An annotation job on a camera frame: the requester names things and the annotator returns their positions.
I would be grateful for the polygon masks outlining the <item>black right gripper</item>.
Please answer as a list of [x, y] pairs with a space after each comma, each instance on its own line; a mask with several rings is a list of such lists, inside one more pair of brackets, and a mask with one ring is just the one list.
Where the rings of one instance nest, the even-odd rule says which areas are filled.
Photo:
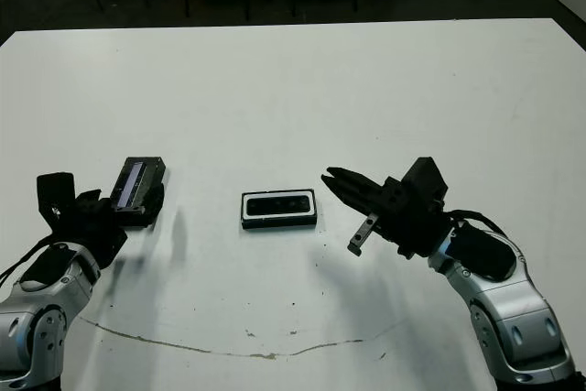
[[346, 168], [328, 167], [325, 185], [345, 205], [366, 219], [352, 236], [348, 250], [359, 256], [370, 234], [376, 233], [397, 246], [407, 259], [433, 254], [450, 231], [443, 211], [443, 193], [434, 191], [428, 200], [388, 177], [377, 183]]

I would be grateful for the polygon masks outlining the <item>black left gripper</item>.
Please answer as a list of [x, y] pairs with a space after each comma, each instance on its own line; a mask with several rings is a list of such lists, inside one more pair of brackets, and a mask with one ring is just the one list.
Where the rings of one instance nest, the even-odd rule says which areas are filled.
[[151, 225], [163, 207], [164, 197], [163, 183], [149, 188], [137, 203], [119, 209], [118, 224], [111, 199], [103, 197], [99, 189], [87, 190], [75, 199], [80, 208], [61, 213], [49, 227], [56, 241], [82, 245], [99, 268], [107, 268], [127, 240], [121, 226]]

